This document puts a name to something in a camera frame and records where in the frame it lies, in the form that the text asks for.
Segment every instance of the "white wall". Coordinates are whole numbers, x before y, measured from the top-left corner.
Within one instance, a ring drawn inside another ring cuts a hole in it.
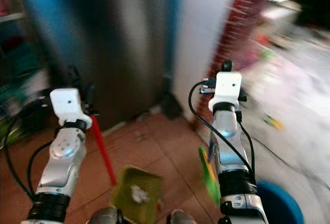
[[[175,51],[173,93],[190,120],[188,94],[207,73],[233,0],[181,0]],[[192,102],[196,106],[198,94]]]

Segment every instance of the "red stick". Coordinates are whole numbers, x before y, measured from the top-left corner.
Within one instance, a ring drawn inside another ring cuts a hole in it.
[[[116,186],[117,185],[117,181],[116,181],[116,178],[115,178],[116,176],[114,175],[113,168],[112,168],[112,165],[111,165],[111,161],[110,161],[109,155],[107,153],[107,149],[105,148],[105,145],[104,145],[104,142],[103,142],[102,134],[100,133],[100,129],[98,128],[98,122],[97,122],[96,116],[91,115],[91,118],[93,120],[92,131],[93,131],[98,149],[101,152],[104,164],[105,164],[105,166],[108,170],[111,185]]]

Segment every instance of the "yellow-green object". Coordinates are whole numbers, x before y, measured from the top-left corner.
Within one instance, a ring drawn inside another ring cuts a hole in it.
[[[277,119],[272,118],[270,115],[266,114],[266,116],[263,120],[265,121],[265,123],[273,126],[277,130],[283,130],[284,129],[284,125],[280,121],[278,121]]]
[[[206,185],[208,193],[211,198],[216,202],[217,206],[220,206],[220,185],[213,173],[210,162],[207,161],[207,155],[203,147],[198,148],[200,159],[203,168],[203,182]]]
[[[263,50],[260,54],[261,60],[267,61],[273,56],[274,52],[271,50]]]
[[[0,150],[4,147],[8,126],[8,120],[0,120]],[[9,133],[7,144],[9,145],[11,143],[16,142],[20,137],[22,137],[22,132],[20,131],[18,126],[15,125]]]
[[[132,187],[146,192],[147,200],[136,202]],[[125,219],[136,224],[154,224],[157,220],[157,203],[160,199],[161,177],[136,167],[124,169],[115,187],[112,205],[121,209]]]

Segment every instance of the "silver arm segment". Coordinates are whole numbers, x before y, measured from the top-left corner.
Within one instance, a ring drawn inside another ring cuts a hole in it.
[[[85,130],[91,118],[81,109],[75,88],[51,92],[55,114],[62,128],[50,145],[49,160],[39,181],[34,204],[21,224],[60,224],[73,194],[80,165],[86,155]]]
[[[219,131],[248,161],[241,144],[241,127],[237,123],[237,91],[240,88],[239,73],[219,72],[214,97],[209,101],[213,111],[212,126]],[[225,218],[219,223],[268,224],[260,197],[256,194],[255,179],[238,155],[216,134],[211,133],[214,143],[214,159],[221,191],[221,211]]]
[[[61,129],[49,150],[49,161],[42,173],[38,193],[72,196],[80,165],[86,155],[86,136],[74,127]]]

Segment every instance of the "brown floor tile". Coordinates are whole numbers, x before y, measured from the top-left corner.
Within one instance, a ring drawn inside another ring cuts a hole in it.
[[[87,203],[84,208],[88,217],[90,218],[96,211],[103,209],[105,207],[110,206],[110,197],[111,191],[107,191],[97,197],[96,199],[92,200],[91,202]]]
[[[198,154],[198,147],[204,145],[199,138],[192,139],[168,154],[168,157],[193,192],[205,187],[202,182],[202,166]]]
[[[192,139],[199,139],[183,117],[169,120],[164,114],[157,114],[148,116],[145,122],[165,154],[175,150],[178,146],[185,145]]]
[[[0,223],[12,224],[25,220],[32,202],[23,191],[13,183],[11,187],[1,186]]]
[[[218,220],[223,217],[220,212],[220,207],[210,198],[206,188],[204,187],[195,193],[199,203],[204,207],[207,214],[211,217],[213,223],[218,223]]]
[[[89,217],[83,207],[68,213],[64,224],[85,224],[89,220]]]
[[[108,150],[116,174],[126,165],[143,168],[150,163],[164,157],[159,145],[149,135],[133,132],[118,139],[120,144]]]
[[[157,174],[162,177],[162,201],[163,209],[159,214],[159,218],[166,216],[173,209],[177,208],[189,198],[193,196],[182,177],[177,173],[176,169],[166,157],[152,163],[145,168],[150,173]]]
[[[111,189],[109,174],[99,151],[86,155],[80,168],[77,184],[85,198],[83,204]]]
[[[128,134],[134,133],[136,136],[141,135],[141,133],[149,133],[149,130],[146,128],[146,125],[143,121],[134,121],[131,122],[113,133],[109,134],[106,137],[103,137],[104,144],[107,149],[113,148],[119,144],[122,144],[127,141],[127,139],[121,139]],[[87,153],[93,152],[98,149],[97,144],[94,140],[94,136],[91,130],[87,131],[87,141],[86,149]]]
[[[71,197],[70,205],[67,210],[68,213],[74,212],[75,210],[81,208],[89,201],[89,199],[91,199],[91,194],[87,194],[83,189],[84,183],[86,184],[86,179],[83,179],[80,174],[73,195]]]

